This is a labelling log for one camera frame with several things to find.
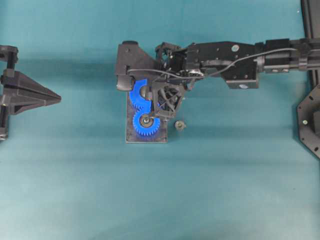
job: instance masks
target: black cable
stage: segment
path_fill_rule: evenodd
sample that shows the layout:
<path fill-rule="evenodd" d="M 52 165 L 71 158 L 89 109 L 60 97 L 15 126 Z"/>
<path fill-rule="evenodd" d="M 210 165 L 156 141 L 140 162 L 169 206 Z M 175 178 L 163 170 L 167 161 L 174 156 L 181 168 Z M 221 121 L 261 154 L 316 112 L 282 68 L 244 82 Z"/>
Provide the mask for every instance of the black cable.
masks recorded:
<path fill-rule="evenodd" d="M 270 50 L 270 51 L 264 51 L 264 52 L 253 54 L 253 55 L 249 55 L 249 56 L 244 56 L 244 57 L 241 57 L 241 58 L 231 62 L 225 68 L 223 68 L 223 69 L 221 69 L 219 71 L 216 71 L 214 73 L 211 73 L 208 76 L 212 77 L 212 76 L 219 75 L 219 74 L 227 71 L 229 68 L 231 68 L 232 66 L 234 66 L 236 63 L 238 63 L 240 61 L 244 61 L 244 60 L 247 60 L 247 59 L 256 58 L 256 57 L 260 57 L 260 56 L 265 56 L 265 55 L 269 55 L 269 54 L 273 54 L 273 53 L 277 53 L 277 52 L 283 52 L 283 51 L 298 51 L 298 50 L 295 49 L 295 48 L 287 47 L 287 48 L 274 49 L 274 50 Z M 162 70 L 157 70 L 157 69 L 146 69 L 146 68 L 129 69 L 127 72 L 128 73 L 130 73 L 130 72 L 155 72 L 155 73 L 166 74 L 168 76 L 175 77 L 177 79 L 203 79 L 203 78 L 207 77 L 207 76 L 186 76 L 186 77 L 183 77 L 183 76 L 179 76 L 179 75 L 176 75 L 174 73 L 167 72 L 167 71 L 162 71 Z"/>

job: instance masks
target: black clamp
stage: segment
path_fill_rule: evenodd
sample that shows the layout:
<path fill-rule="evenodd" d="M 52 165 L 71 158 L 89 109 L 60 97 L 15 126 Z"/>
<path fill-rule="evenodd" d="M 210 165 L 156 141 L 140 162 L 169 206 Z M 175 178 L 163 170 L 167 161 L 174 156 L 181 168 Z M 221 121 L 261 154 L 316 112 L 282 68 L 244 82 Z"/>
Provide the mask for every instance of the black clamp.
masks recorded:
<path fill-rule="evenodd" d="M 300 54 L 299 57 L 299 70 L 307 71 L 308 70 L 308 57 L 311 52 L 311 47 L 309 45 L 308 38 L 300 39 L 300 45 L 298 47 L 298 51 Z"/>

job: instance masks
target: black bracket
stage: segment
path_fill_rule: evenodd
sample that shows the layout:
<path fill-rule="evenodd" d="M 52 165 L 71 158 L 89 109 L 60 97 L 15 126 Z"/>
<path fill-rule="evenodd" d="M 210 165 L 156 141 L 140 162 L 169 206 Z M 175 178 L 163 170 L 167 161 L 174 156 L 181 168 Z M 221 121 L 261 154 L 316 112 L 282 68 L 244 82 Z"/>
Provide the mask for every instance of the black bracket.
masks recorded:
<path fill-rule="evenodd" d="M 61 101 L 61 97 L 25 74 L 15 71 L 15 64 L 18 61 L 16 47 L 0 45 L 0 61 L 7 62 L 7 67 L 0 77 L 0 84 L 3 85 L 0 95 L 0 140 L 6 140 L 10 115 L 57 104 Z"/>

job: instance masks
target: screw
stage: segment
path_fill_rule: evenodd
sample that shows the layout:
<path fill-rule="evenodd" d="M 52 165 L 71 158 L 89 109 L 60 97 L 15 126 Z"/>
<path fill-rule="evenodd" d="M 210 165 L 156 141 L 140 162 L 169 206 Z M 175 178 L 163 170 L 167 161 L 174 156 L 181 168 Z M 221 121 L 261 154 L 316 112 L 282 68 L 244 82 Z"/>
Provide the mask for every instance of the screw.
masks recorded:
<path fill-rule="evenodd" d="M 238 52 L 239 49 L 240 49 L 240 46 L 237 45 L 237 44 L 233 45 L 232 48 L 231 48 L 232 52 Z"/>
<path fill-rule="evenodd" d="M 247 85 L 245 85 L 245 84 L 240 84 L 240 85 L 239 85 L 239 88 L 241 88 L 241 89 L 248 89 L 249 87 L 248 87 Z"/>

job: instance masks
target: black mounting plate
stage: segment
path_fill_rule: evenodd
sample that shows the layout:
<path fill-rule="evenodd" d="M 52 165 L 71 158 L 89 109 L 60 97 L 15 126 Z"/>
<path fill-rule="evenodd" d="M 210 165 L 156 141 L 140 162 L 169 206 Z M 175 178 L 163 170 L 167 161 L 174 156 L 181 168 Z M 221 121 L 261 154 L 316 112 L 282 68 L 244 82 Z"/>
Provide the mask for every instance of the black mounting plate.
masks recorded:
<path fill-rule="evenodd" d="M 320 108 L 320 84 L 298 105 L 298 129 L 300 141 L 320 158 L 320 137 L 315 133 L 314 112 Z"/>

